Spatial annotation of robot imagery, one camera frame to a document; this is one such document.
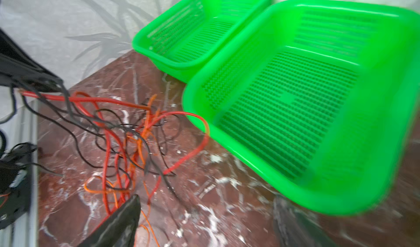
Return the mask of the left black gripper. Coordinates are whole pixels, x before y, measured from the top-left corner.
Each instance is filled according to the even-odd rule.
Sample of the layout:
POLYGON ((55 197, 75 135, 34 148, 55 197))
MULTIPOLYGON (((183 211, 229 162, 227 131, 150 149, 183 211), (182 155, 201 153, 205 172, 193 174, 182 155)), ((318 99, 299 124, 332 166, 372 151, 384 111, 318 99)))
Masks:
POLYGON ((62 80, 31 59, 4 31, 1 31, 1 86, 17 87, 14 81, 40 92, 59 92, 62 80))

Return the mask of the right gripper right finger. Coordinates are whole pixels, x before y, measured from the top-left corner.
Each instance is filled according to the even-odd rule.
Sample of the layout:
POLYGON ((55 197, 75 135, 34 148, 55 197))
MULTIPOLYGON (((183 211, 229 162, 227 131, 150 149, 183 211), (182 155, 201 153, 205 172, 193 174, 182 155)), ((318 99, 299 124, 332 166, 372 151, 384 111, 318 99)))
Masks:
POLYGON ((283 196, 273 201, 273 229, 282 247, 337 246, 315 221, 283 196))

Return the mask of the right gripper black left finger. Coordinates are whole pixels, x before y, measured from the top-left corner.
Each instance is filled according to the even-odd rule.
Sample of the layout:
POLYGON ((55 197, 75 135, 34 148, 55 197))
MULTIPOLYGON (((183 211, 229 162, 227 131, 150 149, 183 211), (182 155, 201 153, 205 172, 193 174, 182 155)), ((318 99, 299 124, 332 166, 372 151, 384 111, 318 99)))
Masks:
POLYGON ((138 195, 120 206, 80 247, 133 247, 141 215, 141 201, 138 195))

